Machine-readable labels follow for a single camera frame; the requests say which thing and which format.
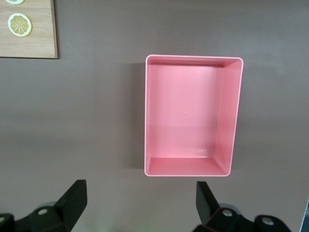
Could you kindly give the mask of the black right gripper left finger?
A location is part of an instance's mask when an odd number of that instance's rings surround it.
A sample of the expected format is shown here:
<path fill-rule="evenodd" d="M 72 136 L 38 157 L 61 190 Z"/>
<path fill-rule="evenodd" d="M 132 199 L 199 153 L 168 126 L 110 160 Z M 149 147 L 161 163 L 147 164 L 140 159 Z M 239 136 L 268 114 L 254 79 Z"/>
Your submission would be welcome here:
<path fill-rule="evenodd" d="M 42 206 L 15 220 L 9 213 L 0 215 L 2 232 L 70 232 L 87 206 L 86 180 L 77 180 L 52 206 Z"/>

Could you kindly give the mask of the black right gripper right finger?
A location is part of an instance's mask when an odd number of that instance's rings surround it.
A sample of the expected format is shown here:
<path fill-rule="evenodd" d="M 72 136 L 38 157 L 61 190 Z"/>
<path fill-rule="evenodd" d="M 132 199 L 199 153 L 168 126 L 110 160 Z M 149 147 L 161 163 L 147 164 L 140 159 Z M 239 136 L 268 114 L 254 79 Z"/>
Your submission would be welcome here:
<path fill-rule="evenodd" d="M 195 232 L 288 232 L 287 225 L 277 217 L 258 215 L 254 221 L 230 207 L 221 207 L 210 187 L 198 181 L 196 187 L 196 208 L 201 220 Z"/>

